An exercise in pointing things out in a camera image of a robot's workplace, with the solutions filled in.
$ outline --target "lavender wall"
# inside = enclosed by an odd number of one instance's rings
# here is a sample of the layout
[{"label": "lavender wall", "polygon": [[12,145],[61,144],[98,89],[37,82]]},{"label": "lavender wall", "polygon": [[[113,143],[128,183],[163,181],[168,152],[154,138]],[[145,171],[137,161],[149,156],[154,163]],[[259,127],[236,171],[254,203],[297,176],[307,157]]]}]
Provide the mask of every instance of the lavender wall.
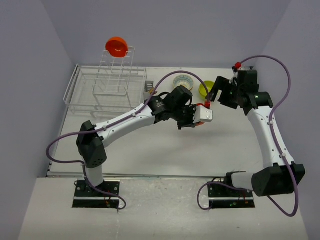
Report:
[{"label": "lavender wall", "polygon": [[106,41],[136,47],[140,66],[227,67],[261,53],[291,0],[42,0],[74,63]]},{"label": "lavender wall", "polygon": [[0,1],[0,239],[15,240],[45,148],[58,135],[73,65],[39,0]]},{"label": "lavender wall", "polygon": [[[311,240],[320,239],[320,1],[293,0],[263,54],[281,59],[292,75],[292,89],[276,113],[285,143],[306,176],[299,185],[300,209]],[[270,60],[256,64],[261,89],[275,102],[284,95],[284,71]]]}]

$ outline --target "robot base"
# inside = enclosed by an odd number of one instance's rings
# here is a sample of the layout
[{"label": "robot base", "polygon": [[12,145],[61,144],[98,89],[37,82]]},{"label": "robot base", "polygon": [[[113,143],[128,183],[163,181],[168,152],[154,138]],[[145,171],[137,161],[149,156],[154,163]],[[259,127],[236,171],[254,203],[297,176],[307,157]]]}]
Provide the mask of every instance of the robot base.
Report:
[{"label": "robot base", "polygon": [[[119,198],[105,196],[100,192],[94,191],[89,187],[84,180],[78,180],[74,183],[76,185],[73,208],[92,208],[92,209],[118,209]],[[97,186],[98,189],[111,193],[119,194],[120,181],[104,181]]]},{"label": "robot base", "polygon": [[[215,177],[213,182],[228,185],[227,177]],[[211,184],[208,188],[208,200],[211,209],[255,208],[252,192],[232,190],[225,186]]]}]

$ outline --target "robotic arm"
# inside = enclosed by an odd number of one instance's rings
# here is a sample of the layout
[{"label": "robotic arm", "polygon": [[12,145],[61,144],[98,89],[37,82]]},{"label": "robotic arm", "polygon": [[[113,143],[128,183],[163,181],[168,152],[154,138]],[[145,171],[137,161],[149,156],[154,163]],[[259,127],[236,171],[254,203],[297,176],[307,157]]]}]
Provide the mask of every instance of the robotic arm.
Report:
[{"label": "robotic arm", "polygon": [[110,121],[93,125],[90,121],[82,124],[80,131],[92,131],[103,128],[98,133],[79,135],[76,141],[80,155],[85,161],[86,174],[94,187],[104,182],[102,164],[107,160],[105,148],[117,139],[146,126],[173,119],[178,129],[195,128],[197,125],[213,120],[212,110],[201,104],[189,104],[192,93],[184,86],[176,87],[171,93],[152,96],[150,101],[141,104]]},{"label": "robotic arm", "polygon": [[[236,68],[233,71],[232,79],[221,76],[216,79],[210,91],[211,101],[214,102],[218,91],[221,91],[218,101],[222,105],[243,109],[257,136],[264,169],[257,173],[229,172],[226,182],[235,188],[252,190],[259,197],[291,194],[294,191],[293,181],[283,157],[290,164],[297,184],[305,175],[305,168],[303,164],[296,164],[288,152],[274,115],[269,119],[274,105],[267,92],[259,92],[258,72],[251,69],[238,71]],[[283,153],[278,151],[270,124]]]}]

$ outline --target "dish rack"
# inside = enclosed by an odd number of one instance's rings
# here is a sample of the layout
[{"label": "dish rack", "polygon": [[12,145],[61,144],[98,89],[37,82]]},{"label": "dish rack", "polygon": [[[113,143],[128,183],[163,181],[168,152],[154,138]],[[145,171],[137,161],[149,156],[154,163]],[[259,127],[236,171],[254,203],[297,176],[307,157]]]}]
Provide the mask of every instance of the dish rack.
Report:
[{"label": "dish rack", "polygon": [[144,101],[145,67],[133,67],[135,48],[123,58],[103,51],[99,66],[77,65],[63,101],[74,114],[117,117]]}]

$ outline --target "orange object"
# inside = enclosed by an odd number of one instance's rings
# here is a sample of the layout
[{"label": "orange object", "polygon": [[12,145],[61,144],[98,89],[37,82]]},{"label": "orange object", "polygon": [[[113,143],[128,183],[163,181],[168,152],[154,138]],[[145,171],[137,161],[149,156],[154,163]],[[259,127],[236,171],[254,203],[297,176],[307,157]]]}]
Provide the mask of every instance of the orange object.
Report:
[{"label": "orange object", "polygon": [[105,50],[107,50],[112,57],[124,58],[128,52],[128,45],[123,38],[114,36],[106,42]]},{"label": "orange object", "polygon": [[203,125],[203,124],[205,124],[203,121],[200,121],[200,122],[198,122],[195,126],[196,127],[198,127],[198,126],[201,126],[201,125]]}]

